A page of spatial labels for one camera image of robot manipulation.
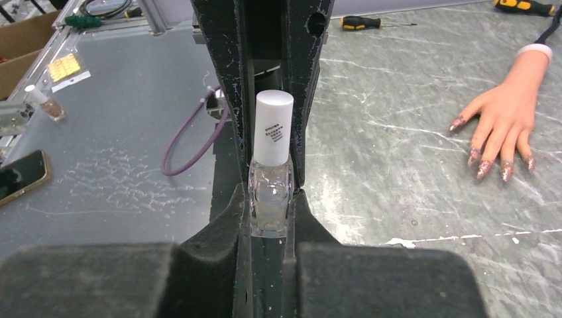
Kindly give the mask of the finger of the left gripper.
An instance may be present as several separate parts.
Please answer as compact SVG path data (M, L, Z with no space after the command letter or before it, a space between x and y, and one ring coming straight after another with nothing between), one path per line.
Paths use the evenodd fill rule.
M251 159L251 71L244 2L193 0L192 7L229 106L239 172L247 181Z
M294 97L290 148L296 187L305 182L306 127L332 10L328 0L286 2L286 91Z

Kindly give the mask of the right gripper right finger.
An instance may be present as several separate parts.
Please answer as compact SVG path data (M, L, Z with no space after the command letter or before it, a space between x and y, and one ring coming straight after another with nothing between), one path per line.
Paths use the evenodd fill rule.
M298 317L486 317L475 275L446 250L339 243L294 196Z

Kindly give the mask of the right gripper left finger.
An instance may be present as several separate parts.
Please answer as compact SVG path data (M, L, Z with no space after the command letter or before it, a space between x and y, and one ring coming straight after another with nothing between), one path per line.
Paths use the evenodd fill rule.
M1 266L2 317L230 317L245 212L228 206L176 244L36 246Z

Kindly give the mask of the clear nail polish bottle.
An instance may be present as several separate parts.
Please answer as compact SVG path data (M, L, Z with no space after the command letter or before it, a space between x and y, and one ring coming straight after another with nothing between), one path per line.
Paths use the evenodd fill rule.
M281 90L257 93L253 157L249 166L251 235L286 236L294 187L290 133L294 97Z

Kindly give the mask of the yellow black screwdriver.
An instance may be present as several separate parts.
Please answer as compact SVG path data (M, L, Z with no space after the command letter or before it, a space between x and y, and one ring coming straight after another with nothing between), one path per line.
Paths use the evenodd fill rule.
M495 0L493 3L494 7L499 11L510 14L550 17L555 12L554 5L532 0Z
M340 18L340 25L343 30L365 30L365 29L380 29L383 27L410 27L416 26L416 23L397 23L397 22L383 22L381 18L368 18L361 16L345 16Z

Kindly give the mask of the yellow pill blister pack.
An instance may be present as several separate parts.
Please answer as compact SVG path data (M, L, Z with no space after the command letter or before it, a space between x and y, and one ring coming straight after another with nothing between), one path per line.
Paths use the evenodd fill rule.
M75 54L70 53L61 58L53 60L46 67L51 80L58 83L74 74L78 74L82 67Z

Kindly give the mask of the pink nail polish bottle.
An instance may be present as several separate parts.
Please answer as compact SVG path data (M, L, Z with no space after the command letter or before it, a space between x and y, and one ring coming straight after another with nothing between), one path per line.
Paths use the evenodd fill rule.
M60 121L65 118L66 112L52 97L45 95L35 85L25 87L27 98L30 102L37 104L53 120Z

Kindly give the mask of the cardboard box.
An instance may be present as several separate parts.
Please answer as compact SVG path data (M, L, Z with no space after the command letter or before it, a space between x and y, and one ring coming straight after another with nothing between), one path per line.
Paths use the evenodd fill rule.
M6 100L54 34L54 11L1 27L1 100Z

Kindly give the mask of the black smartphone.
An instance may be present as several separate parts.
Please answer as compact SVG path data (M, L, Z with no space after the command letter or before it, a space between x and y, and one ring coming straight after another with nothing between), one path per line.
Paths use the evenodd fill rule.
M1 166L1 206L44 185L51 177L48 155L43 150Z

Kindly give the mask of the mannequin practice hand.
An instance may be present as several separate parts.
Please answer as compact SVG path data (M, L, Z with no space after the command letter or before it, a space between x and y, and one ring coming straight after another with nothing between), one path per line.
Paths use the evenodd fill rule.
M453 132L478 117L467 160L468 166L478 166L478 180L486 177L499 160L500 177L508 182L514 174L516 154L529 172L535 170L529 138L535 126L539 89L552 58L553 51L546 44L519 49L503 82L474 98L449 125L448 130Z

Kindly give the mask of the green handled screwdriver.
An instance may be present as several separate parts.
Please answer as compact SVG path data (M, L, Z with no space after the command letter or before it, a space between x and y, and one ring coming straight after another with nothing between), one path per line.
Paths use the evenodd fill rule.
M99 17L74 15L65 17L64 25L83 30L101 27L103 26L103 21Z

